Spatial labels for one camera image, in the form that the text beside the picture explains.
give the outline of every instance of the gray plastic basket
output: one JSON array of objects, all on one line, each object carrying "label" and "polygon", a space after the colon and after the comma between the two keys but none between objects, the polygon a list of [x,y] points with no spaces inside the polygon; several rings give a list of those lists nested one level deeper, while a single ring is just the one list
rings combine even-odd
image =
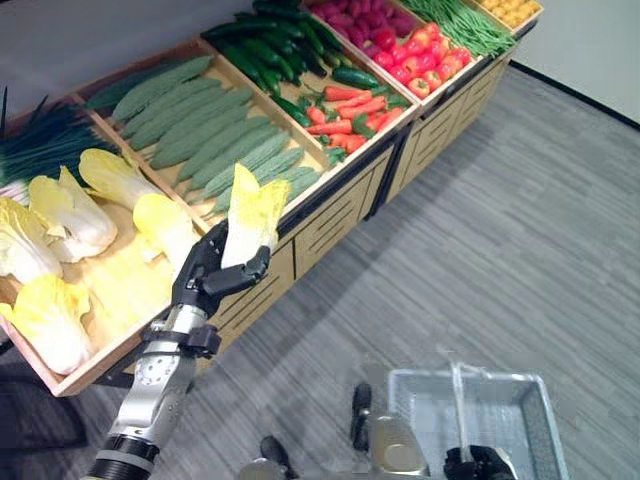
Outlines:
[{"label": "gray plastic basket", "polygon": [[[519,480],[570,480],[544,382],[537,375],[463,373],[469,443],[502,448]],[[451,372],[394,370],[389,410],[413,429],[434,478],[459,446]]]}]

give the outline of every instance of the cucumber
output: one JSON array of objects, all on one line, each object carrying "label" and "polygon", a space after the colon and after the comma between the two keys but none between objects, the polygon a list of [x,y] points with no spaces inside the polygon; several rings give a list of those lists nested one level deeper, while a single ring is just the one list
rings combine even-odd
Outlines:
[{"label": "cucumber", "polygon": [[271,98],[300,125],[305,128],[311,126],[311,120],[309,120],[307,114],[299,109],[297,105],[276,95],[271,96]]},{"label": "cucumber", "polygon": [[212,118],[177,142],[168,145],[166,148],[156,149],[149,165],[151,168],[158,169],[170,167],[187,160],[198,153],[198,150],[216,134],[229,125],[235,125],[244,120],[248,111],[249,107],[247,105],[238,105],[225,112],[224,115]]},{"label": "cucumber", "polygon": [[142,127],[145,123],[152,121],[166,108],[172,107],[182,100],[185,100],[189,96],[194,95],[208,87],[219,86],[220,80],[208,77],[199,77],[195,80],[189,80],[188,82],[181,83],[161,97],[155,99],[149,104],[149,106],[147,106],[131,120],[129,120],[124,130],[122,131],[122,136],[124,138],[130,138],[140,129],[140,127]]},{"label": "cucumber", "polygon": [[210,64],[211,57],[196,57],[135,86],[116,105],[112,114],[114,120],[122,121],[133,117],[176,85],[203,73]]},{"label": "cucumber", "polygon": [[[253,171],[253,175],[260,185],[271,181],[277,174],[290,169],[304,155],[304,148],[297,147],[285,150],[275,157],[266,161]],[[216,204],[213,207],[213,214],[226,212],[231,203],[231,189],[228,187],[224,192],[216,197]]]},{"label": "cucumber", "polygon": [[[270,158],[277,155],[280,150],[284,148],[284,146],[289,143],[291,137],[286,132],[278,133],[277,135],[271,136],[266,142],[257,144],[255,148],[253,148],[246,155],[238,156],[240,158],[240,164],[247,167],[250,171],[254,171],[265,162],[267,162]],[[202,201],[207,198],[215,197],[216,195],[221,194],[233,183],[233,172],[235,166],[231,163],[227,168],[225,168],[218,175],[213,177],[204,187],[204,190],[196,199],[196,201]]]},{"label": "cucumber", "polygon": [[206,32],[200,34],[202,38],[209,41],[215,41],[220,38],[229,37],[233,35],[244,35],[252,32],[262,32],[264,30],[275,30],[278,28],[278,24],[272,20],[258,19],[251,22],[234,22],[223,23],[217,27],[213,27]]},{"label": "cucumber", "polygon": [[211,161],[202,169],[198,170],[191,178],[191,184],[187,191],[198,190],[204,187],[216,175],[229,165],[232,165],[233,162],[244,157],[251,152],[251,150],[266,142],[277,133],[278,128],[273,125],[259,127],[251,132],[251,134],[245,135],[240,141],[236,141],[221,154],[215,157],[210,156],[209,159]]},{"label": "cucumber", "polygon": [[334,68],[331,78],[336,82],[349,85],[350,87],[361,88],[363,90],[369,90],[380,86],[378,84],[378,79],[370,73],[351,67],[341,66]]},{"label": "cucumber", "polygon": [[158,148],[166,148],[168,145],[179,141],[204,122],[224,115],[229,109],[237,105],[247,103],[252,96],[253,92],[247,87],[228,91],[215,102],[204,105],[191,112],[182,120],[177,121],[177,123],[162,136],[158,142]]},{"label": "cucumber", "polygon": [[198,151],[182,165],[178,172],[176,183],[187,180],[195,175],[207,163],[212,162],[225,149],[231,147],[234,142],[242,139],[245,135],[252,135],[254,130],[264,127],[269,123],[267,117],[251,117],[239,124],[232,124],[218,132],[214,137],[205,142]]},{"label": "cucumber", "polygon": [[224,90],[221,88],[207,87],[195,95],[191,95],[182,100],[180,103],[164,109],[160,114],[156,115],[153,120],[142,125],[131,137],[129,144],[134,150],[141,150],[156,143],[167,130],[175,125],[176,121],[184,118],[203,105],[211,104],[223,95]]}]

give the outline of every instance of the white wall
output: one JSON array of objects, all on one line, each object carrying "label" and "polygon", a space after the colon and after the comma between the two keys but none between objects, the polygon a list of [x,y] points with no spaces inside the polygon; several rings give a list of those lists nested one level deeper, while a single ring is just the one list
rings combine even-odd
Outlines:
[{"label": "white wall", "polygon": [[640,122],[640,1],[540,1],[515,60]]},{"label": "white wall", "polygon": [[251,0],[13,0],[0,5],[9,114],[197,35]]}]

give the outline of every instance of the chinese cabbage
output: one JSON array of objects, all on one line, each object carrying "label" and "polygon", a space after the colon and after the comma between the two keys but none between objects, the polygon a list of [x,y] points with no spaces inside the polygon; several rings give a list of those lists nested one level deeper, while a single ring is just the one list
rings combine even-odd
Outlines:
[{"label": "chinese cabbage", "polygon": [[61,276],[62,267],[47,243],[35,214],[0,197],[0,276],[13,274],[23,284],[48,273]]},{"label": "chinese cabbage", "polygon": [[74,371],[92,354],[91,341],[80,323],[89,309],[86,287],[70,285],[51,274],[24,285],[13,309],[0,303],[0,314],[61,375]]},{"label": "chinese cabbage", "polygon": [[50,248],[61,262],[75,263],[102,253],[115,240],[118,229],[87,195],[66,167],[58,181],[40,175],[29,184],[34,212],[56,240]]}]

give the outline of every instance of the drawer handle slot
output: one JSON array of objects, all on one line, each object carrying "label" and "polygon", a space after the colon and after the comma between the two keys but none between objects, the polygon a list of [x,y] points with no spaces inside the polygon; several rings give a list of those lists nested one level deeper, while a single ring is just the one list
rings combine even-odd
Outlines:
[{"label": "drawer handle slot", "polygon": [[330,235],[328,238],[324,238],[324,239],[321,238],[320,240],[325,240],[325,241],[322,242],[322,244],[319,245],[318,248],[312,250],[313,253],[316,253],[316,254],[320,253],[324,249],[324,247],[326,247],[334,238],[336,238],[340,233],[342,233],[343,230],[344,230],[344,225],[342,225],[338,230],[336,230],[333,233],[333,235]]},{"label": "drawer handle slot", "polygon": [[246,315],[244,315],[242,317],[242,319],[240,319],[238,322],[236,322],[235,324],[233,324],[231,326],[231,328],[233,330],[237,330],[238,327],[240,327],[252,314],[253,312],[255,312],[258,308],[260,308],[262,305],[264,305],[271,297],[273,296],[273,291],[269,291],[268,295],[266,295],[264,298],[262,298],[260,300],[260,302],[258,302],[251,310],[249,310]]},{"label": "drawer handle slot", "polygon": [[[271,279],[269,279],[269,281],[267,283],[264,284],[264,286],[262,286],[261,284],[258,284],[260,286],[262,286],[263,288],[256,294],[256,296],[254,298],[252,298],[251,300],[249,300],[247,302],[247,305],[249,305],[251,302],[253,302],[256,298],[258,298],[265,290],[271,288],[273,286],[274,283],[276,283],[278,280],[280,280],[280,275],[276,275],[274,277],[272,277]],[[238,300],[236,300],[235,302],[233,302],[231,305],[229,305],[226,309],[224,309],[224,311],[222,311],[222,313],[220,314],[220,318],[224,317],[229,310],[231,310],[239,301],[241,301],[244,297],[246,296],[243,295],[242,297],[240,297]],[[225,325],[227,325],[229,323],[229,321],[225,322],[224,325],[221,325],[219,328],[224,327]]]},{"label": "drawer handle slot", "polygon": [[340,208],[338,208],[338,210],[336,210],[333,215],[331,215],[329,218],[327,218],[324,222],[322,222],[321,225],[318,226],[318,228],[316,228],[316,233],[319,233],[320,230],[323,230],[324,227],[329,222],[331,222],[333,219],[335,219],[336,216],[340,215],[340,213],[342,213],[344,211],[344,209],[347,208],[350,204],[351,204],[351,199],[347,198],[347,200],[344,202],[344,205],[341,205]]}]

